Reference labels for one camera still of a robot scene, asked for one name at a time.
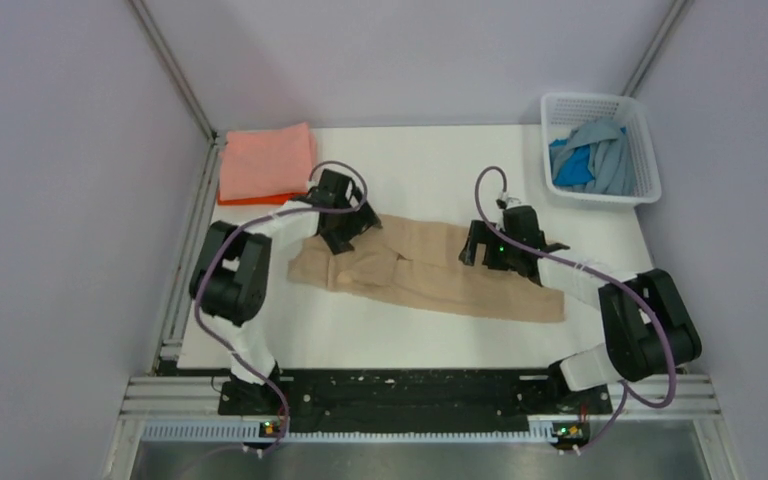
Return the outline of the beige t shirt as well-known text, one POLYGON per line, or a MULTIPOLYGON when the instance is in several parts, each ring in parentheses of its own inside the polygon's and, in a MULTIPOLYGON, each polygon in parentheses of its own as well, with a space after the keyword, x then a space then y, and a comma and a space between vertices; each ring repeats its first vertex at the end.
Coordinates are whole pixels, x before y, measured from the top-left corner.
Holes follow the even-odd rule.
POLYGON ((514 271, 461 263, 467 228, 393 215, 381 222, 352 239, 345 253, 332 253, 321 237, 305 240, 289 263, 289 281, 447 314, 541 324, 564 320, 562 292, 514 271))

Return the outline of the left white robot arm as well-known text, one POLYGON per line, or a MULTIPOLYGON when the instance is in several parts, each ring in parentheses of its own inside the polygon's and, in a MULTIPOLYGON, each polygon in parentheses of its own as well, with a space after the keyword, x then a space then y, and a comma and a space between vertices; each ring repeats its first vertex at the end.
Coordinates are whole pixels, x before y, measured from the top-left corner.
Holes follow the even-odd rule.
POLYGON ((243 401, 257 413, 279 404, 277 366, 264 325, 277 316, 289 263, 305 240, 319 238, 333 255, 382 223, 368 203, 368 186, 354 168, 328 161, 315 168, 306 193, 240 225, 215 221, 207 229, 189 293, 198 327, 231 358, 231 376, 244 383, 243 401))

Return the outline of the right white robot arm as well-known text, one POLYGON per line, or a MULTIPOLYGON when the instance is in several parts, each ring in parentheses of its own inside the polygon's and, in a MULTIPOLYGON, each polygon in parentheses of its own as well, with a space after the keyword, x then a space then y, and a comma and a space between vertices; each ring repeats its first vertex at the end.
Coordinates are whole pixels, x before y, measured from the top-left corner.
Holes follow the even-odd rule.
POLYGON ((612 269, 569 246, 547 240, 530 206, 503 209, 499 222, 470 223, 461 263, 513 271, 531 283, 559 290, 593 308, 603 341, 547 369, 546 397, 560 412, 572 412, 587 390, 621 382, 632 385, 652 375, 667 377, 665 397, 648 406, 664 408, 677 393, 677 368, 698 358, 701 340, 671 275, 662 269, 635 273, 612 269))

